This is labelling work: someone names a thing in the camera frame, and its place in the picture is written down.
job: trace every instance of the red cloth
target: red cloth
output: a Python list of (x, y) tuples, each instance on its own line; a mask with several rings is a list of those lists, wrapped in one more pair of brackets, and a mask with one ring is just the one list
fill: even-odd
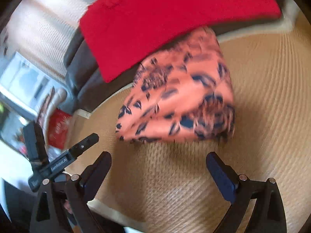
[(81, 31), (106, 82), (174, 37), (202, 25), (279, 18), (275, 0), (97, 0)]

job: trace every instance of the metal screw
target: metal screw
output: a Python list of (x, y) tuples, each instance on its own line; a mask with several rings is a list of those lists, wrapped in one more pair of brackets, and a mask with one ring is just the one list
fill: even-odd
[(275, 178), (269, 178), (269, 181), (270, 181), (272, 184), (275, 184), (275, 183), (276, 183)]
[(78, 174), (74, 174), (74, 175), (71, 176), (71, 180), (72, 180), (72, 181), (76, 181), (76, 180), (78, 180), (79, 178), (80, 178), (80, 176), (79, 176)]
[(42, 181), (42, 184), (43, 184), (43, 185), (47, 185), (47, 184), (49, 184), (49, 182), (50, 182), (49, 179), (44, 179), (44, 180)]
[(240, 180), (246, 181), (247, 180), (247, 176), (244, 174), (239, 175), (238, 177)]

